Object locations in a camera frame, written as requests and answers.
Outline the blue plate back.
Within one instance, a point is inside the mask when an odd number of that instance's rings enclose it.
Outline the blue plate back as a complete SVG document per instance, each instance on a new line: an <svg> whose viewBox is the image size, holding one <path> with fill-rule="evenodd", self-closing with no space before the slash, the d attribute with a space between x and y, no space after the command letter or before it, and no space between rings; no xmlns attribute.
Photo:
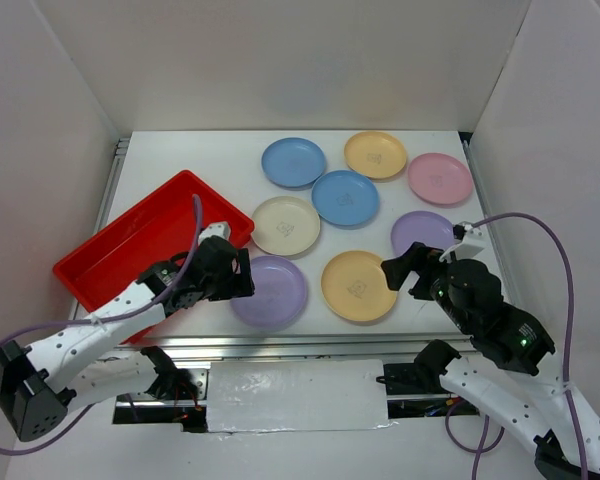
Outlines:
<svg viewBox="0 0 600 480"><path fill-rule="evenodd" d="M326 169L326 155L314 142L287 137L266 147L261 168L269 181L284 188L304 188L313 184Z"/></svg>

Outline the cream plate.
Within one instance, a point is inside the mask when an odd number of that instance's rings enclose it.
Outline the cream plate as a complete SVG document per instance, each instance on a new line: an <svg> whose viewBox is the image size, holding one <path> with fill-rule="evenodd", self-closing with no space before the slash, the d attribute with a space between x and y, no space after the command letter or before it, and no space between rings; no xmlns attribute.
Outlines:
<svg viewBox="0 0 600 480"><path fill-rule="evenodd" d="M316 242L321 229L317 211L307 201L277 196L261 203L253 212L251 238L262 251L279 256L296 256Z"/></svg>

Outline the blue plate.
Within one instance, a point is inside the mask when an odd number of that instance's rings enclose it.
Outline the blue plate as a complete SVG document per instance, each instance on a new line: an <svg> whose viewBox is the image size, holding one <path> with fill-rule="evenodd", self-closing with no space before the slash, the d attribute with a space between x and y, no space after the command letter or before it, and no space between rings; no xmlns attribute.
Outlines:
<svg viewBox="0 0 600 480"><path fill-rule="evenodd" d="M341 227L358 227L369 222L380 206L373 182L350 170L322 175L312 187L311 202L323 220Z"/></svg>
<svg viewBox="0 0 600 480"><path fill-rule="evenodd" d="M287 137L266 147L261 168L269 181L284 188L304 188L313 184L326 169L326 155L314 142Z"/></svg>

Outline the pink plate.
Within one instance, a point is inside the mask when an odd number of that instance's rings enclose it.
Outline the pink plate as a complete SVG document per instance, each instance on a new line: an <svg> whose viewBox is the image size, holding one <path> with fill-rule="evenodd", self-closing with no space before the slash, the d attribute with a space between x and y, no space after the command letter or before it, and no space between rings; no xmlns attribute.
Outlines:
<svg viewBox="0 0 600 480"><path fill-rule="evenodd" d="M416 196L439 206L461 204L474 190L469 169L443 153L425 153L414 158L407 167L407 182Z"/></svg>

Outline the lilac plate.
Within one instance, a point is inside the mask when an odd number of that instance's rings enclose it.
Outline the lilac plate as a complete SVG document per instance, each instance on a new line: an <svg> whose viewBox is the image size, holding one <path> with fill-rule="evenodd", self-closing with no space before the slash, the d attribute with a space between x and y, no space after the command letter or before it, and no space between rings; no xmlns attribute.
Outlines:
<svg viewBox="0 0 600 480"><path fill-rule="evenodd" d="M412 211L394 222L390 241L395 256L402 255L414 242L446 250L455 244L453 224L431 211Z"/></svg>
<svg viewBox="0 0 600 480"><path fill-rule="evenodd" d="M251 276L254 294L230 301L234 315L264 331L293 324L308 301L308 285L301 270L288 259L264 255L251 261Z"/></svg>

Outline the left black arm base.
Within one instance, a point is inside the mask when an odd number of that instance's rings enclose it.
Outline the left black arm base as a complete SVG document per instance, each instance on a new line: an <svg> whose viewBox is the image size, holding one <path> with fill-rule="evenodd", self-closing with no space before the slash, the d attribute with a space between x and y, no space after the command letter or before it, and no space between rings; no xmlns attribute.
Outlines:
<svg viewBox="0 0 600 480"><path fill-rule="evenodd" d="M191 399L194 408L200 409L197 387L187 369L177 368L171 357L158 346L144 347L140 353L152 362L156 374L146 394L157 400Z"/></svg>

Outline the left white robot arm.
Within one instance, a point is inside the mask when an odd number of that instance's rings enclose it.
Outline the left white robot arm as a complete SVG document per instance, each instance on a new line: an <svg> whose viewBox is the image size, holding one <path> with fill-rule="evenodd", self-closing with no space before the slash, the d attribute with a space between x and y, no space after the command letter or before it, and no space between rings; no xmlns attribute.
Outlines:
<svg viewBox="0 0 600 480"><path fill-rule="evenodd" d="M249 297L250 256L212 235L189 253L157 262L86 320L28 346L0 346L0 409L22 442L49 434L71 412L131 393L196 399L188 370L157 346L128 356L118 345L200 301Z"/></svg>

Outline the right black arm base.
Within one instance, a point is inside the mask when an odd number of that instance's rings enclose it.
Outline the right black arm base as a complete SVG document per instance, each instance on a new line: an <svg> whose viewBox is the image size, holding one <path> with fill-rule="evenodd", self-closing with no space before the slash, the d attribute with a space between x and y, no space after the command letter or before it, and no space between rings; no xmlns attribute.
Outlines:
<svg viewBox="0 0 600 480"><path fill-rule="evenodd" d="M442 340L433 340L410 363L383 365L376 382L385 386L387 395L442 394L440 376L460 353Z"/></svg>

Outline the orange plate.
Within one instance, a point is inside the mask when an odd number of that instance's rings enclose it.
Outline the orange plate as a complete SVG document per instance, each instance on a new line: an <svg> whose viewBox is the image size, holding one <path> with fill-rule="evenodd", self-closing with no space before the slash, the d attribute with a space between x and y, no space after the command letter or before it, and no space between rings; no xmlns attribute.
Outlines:
<svg viewBox="0 0 600 480"><path fill-rule="evenodd" d="M321 291L329 308L356 324L379 321L394 307L397 293L387 287L382 259L350 250L333 257L321 275Z"/></svg>
<svg viewBox="0 0 600 480"><path fill-rule="evenodd" d="M347 166L373 180L384 180L402 172L408 153L400 140L380 131L359 132L346 142Z"/></svg>

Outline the orange plate front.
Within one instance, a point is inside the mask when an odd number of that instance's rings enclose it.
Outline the orange plate front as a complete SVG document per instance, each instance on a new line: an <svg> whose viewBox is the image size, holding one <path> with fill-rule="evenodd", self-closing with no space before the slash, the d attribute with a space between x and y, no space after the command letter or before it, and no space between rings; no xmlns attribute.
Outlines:
<svg viewBox="0 0 600 480"><path fill-rule="evenodd" d="M397 293L387 287L382 259L350 250L333 257L321 275L321 291L329 308L356 324L379 321L394 307Z"/></svg>

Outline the orange plate back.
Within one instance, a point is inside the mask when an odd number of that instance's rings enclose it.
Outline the orange plate back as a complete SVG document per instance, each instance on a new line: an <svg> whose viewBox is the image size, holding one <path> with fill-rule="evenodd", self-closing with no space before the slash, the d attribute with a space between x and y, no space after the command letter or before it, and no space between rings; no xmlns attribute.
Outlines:
<svg viewBox="0 0 600 480"><path fill-rule="evenodd" d="M402 172L408 153L400 140L380 131L359 132L346 142L347 166L373 180L384 180Z"/></svg>

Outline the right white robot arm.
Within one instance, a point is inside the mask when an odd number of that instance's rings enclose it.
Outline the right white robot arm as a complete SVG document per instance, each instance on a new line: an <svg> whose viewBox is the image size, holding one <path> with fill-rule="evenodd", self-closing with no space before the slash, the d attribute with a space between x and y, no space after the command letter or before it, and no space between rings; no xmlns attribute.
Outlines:
<svg viewBox="0 0 600 480"><path fill-rule="evenodd" d="M498 277L480 261L445 259L419 242L381 268L392 291L416 274L410 296L436 303L525 396L481 375L442 340L430 342L412 364L386 366L379 382L393 389L416 379L426 391L460 396L514 436L546 479L600 479L600 417L565 380L563 357L541 323L505 302Z"/></svg>

